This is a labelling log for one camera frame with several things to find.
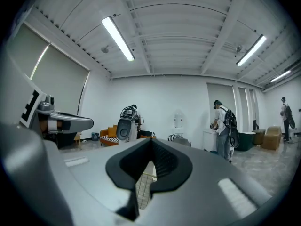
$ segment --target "ceiling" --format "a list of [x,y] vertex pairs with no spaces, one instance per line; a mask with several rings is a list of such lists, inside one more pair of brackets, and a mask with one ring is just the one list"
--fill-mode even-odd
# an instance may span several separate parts
[[[37,0],[35,9],[112,78],[190,74],[267,88],[277,74],[301,69],[300,36],[276,0]],[[134,61],[127,61],[101,24],[107,16]],[[238,67],[261,34],[267,37],[263,46]]]

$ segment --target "person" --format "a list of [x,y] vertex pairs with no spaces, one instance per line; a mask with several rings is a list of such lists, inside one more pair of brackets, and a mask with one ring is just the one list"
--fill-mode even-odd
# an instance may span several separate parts
[[224,159],[230,159],[230,139],[229,129],[225,126],[225,115],[227,108],[222,105],[219,100],[214,102],[215,116],[214,121],[211,124],[211,128],[214,128],[218,124],[218,135],[216,138],[217,153]]
[[283,124],[284,124],[284,131],[285,131],[285,136],[283,138],[283,142],[289,142],[289,134],[288,134],[288,128],[289,128],[289,121],[288,118],[285,115],[286,108],[288,107],[288,103],[286,102],[285,97],[282,97],[282,106],[281,106],[281,112],[280,115],[282,116],[283,119]]
[[140,131],[141,127],[141,118],[140,118],[140,112],[137,109],[137,106],[135,104],[132,104],[132,107],[136,109],[137,116],[138,116],[138,126],[137,126],[137,131]]

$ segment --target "fluorescent ceiling light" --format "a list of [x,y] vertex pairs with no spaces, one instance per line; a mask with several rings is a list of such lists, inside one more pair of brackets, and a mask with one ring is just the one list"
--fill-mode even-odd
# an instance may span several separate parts
[[280,75],[280,76],[278,76],[278,77],[272,79],[271,82],[274,82],[274,81],[279,80],[280,78],[282,78],[283,76],[286,76],[286,75],[289,74],[290,72],[291,72],[290,70],[286,71],[286,72],[283,73],[282,75]]
[[266,39],[267,39],[266,37],[260,35],[258,40],[250,47],[250,49],[246,52],[246,54],[242,56],[240,60],[238,60],[236,65],[242,66],[243,63],[247,61],[248,58],[250,58],[256,52],[257,49],[259,49],[259,47],[265,42]]
[[30,79],[32,80],[34,73],[36,72],[36,69],[38,68],[39,62],[41,61],[41,59],[43,58],[44,54],[46,53],[47,49],[49,48],[49,45],[46,46],[46,48],[44,49],[43,53],[41,54],[41,56],[39,57],[35,67],[33,68],[32,74],[30,76]]
[[127,57],[128,61],[133,61],[135,59],[131,50],[127,46],[125,40],[123,39],[120,31],[118,30],[116,24],[114,23],[111,16],[106,17],[102,20],[102,24],[108,30],[109,34],[112,36],[114,41],[117,43],[118,47],[122,51],[122,53]]

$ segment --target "white wall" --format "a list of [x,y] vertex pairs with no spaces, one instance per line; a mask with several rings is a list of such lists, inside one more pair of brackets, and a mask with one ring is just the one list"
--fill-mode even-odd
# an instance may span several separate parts
[[265,95],[260,89],[255,89],[255,94],[258,103],[258,114],[259,114],[259,129],[267,129],[269,127],[268,117],[267,117],[267,107],[265,102]]
[[267,107],[267,126],[281,126],[281,130],[284,133],[283,121],[280,116],[281,111],[281,98],[286,97],[286,101],[289,104],[293,119],[296,124],[297,130],[301,131],[301,76],[270,90],[264,94],[265,103]]
[[[102,123],[103,129],[118,123],[124,107],[136,104],[145,120],[142,129],[154,131],[158,138],[167,139],[173,133],[174,113],[179,109],[183,114],[184,136],[192,142],[193,147],[200,148],[203,130],[209,128],[211,122],[210,108],[213,107],[209,104],[207,83],[246,87],[245,84],[229,80],[194,76],[114,79],[109,85],[108,113],[106,123]],[[257,88],[250,88],[262,94]]]
[[88,75],[79,106],[79,115],[91,118],[93,128],[82,132],[81,139],[91,138],[92,132],[98,132],[107,127],[106,110],[109,79],[98,72],[91,71]]

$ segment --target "floor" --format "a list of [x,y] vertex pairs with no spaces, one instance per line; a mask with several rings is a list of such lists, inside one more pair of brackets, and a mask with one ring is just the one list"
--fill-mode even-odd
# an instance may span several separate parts
[[[243,172],[253,177],[264,186],[273,196],[282,189],[287,188],[297,170],[301,158],[301,137],[294,138],[294,144],[283,144],[281,139],[280,147],[277,151],[266,150],[260,147],[253,147],[249,151],[235,151],[232,164]],[[82,150],[94,150],[105,148],[99,141],[87,141],[81,143]],[[79,151],[77,145],[61,148],[62,153]],[[150,162],[145,171],[152,173],[153,163]]]

